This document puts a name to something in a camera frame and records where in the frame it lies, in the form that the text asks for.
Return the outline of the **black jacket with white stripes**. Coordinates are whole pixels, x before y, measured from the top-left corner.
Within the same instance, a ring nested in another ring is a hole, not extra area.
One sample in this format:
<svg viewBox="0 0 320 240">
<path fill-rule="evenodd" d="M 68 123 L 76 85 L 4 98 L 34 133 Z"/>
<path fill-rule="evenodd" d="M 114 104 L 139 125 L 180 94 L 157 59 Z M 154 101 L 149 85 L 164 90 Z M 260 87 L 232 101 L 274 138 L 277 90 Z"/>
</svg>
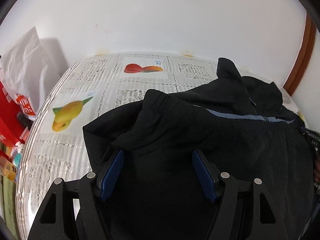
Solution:
<svg viewBox="0 0 320 240">
<path fill-rule="evenodd" d="M 313 209 L 313 150 L 280 90 L 225 58 L 217 79 L 110 110 L 83 128 L 109 239 L 233 239 L 257 220 L 299 239 Z M 219 233 L 212 234 L 217 228 Z"/>
</svg>

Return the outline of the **white lace fruit tablecloth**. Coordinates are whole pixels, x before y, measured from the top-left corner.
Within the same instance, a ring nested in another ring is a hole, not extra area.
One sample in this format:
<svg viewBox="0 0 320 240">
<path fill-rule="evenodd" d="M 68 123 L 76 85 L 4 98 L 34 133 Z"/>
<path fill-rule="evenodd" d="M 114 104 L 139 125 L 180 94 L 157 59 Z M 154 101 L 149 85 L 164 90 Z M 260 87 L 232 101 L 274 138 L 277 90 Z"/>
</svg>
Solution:
<svg viewBox="0 0 320 240">
<path fill-rule="evenodd" d="M 112 54 L 82 60 L 58 81 L 31 129 L 19 166 L 16 217 L 26 239 L 55 175 L 90 170 L 82 127 L 105 111 L 142 100 L 148 89 L 183 92 L 216 79 L 217 64 L 164 54 Z"/>
</svg>

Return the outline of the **red paper shopping bag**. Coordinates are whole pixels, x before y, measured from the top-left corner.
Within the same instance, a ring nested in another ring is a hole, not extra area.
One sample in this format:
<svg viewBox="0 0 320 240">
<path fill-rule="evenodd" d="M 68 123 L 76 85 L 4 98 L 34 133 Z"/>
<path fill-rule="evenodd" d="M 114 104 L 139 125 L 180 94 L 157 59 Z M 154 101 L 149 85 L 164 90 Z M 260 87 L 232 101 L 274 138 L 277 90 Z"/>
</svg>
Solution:
<svg viewBox="0 0 320 240">
<path fill-rule="evenodd" d="M 1 150 L 12 159 L 12 150 L 18 142 L 25 144 L 31 122 L 21 113 L 20 107 L 14 102 L 1 83 Z"/>
</svg>

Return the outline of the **white paper shopping bag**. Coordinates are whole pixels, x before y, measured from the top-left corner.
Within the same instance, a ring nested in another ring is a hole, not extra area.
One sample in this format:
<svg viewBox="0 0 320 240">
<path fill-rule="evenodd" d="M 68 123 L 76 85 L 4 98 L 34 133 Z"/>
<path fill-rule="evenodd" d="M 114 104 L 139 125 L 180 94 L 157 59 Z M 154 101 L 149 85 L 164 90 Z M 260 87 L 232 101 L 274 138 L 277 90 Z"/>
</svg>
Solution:
<svg viewBox="0 0 320 240">
<path fill-rule="evenodd" d="M 35 27 L 1 57 L 1 83 L 22 114 L 32 121 L 59 79 Z"/>
</svg>

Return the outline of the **brown wooden door frame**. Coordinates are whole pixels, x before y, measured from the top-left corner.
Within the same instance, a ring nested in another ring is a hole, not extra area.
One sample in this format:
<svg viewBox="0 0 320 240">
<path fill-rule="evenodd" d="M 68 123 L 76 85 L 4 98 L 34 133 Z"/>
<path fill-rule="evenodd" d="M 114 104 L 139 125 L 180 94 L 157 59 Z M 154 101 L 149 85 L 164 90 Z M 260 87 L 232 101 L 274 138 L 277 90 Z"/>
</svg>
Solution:
<svg viewBox="0 0 320 240">
<path fill-rule="evenodd" d="M 295 64 L 285 81 L 283 88 L 292 96 L 296 91 L 304 73 L 309 65 L 316 39 L 316 25 L 308 13 L 305 18 L 305 28 L 303 33 L 302 44 L 298 52 Z"/>
</svg>

